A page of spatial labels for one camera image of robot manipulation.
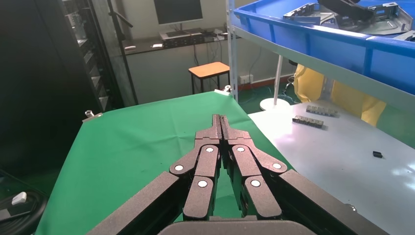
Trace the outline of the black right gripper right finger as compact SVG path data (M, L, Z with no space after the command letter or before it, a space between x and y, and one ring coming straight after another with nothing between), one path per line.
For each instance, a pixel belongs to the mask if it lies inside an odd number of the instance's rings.
M258 149L221 116L224 165L243 217L293 235L383 235L385 231L316 184Z

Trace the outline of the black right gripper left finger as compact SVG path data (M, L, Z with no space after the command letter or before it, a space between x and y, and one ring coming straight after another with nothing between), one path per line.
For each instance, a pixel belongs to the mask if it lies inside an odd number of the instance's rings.
M156 235L180 215L208 220L213 214L222 141L219 115L195 134L194 148L92 228L90 235Z

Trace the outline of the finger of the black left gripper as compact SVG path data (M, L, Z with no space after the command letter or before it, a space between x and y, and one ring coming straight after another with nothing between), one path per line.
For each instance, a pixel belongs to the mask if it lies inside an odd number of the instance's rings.
M358 2L359 0L318 0L319 4L340 16L357 21L370 20L374 16L374 12L358 5Z

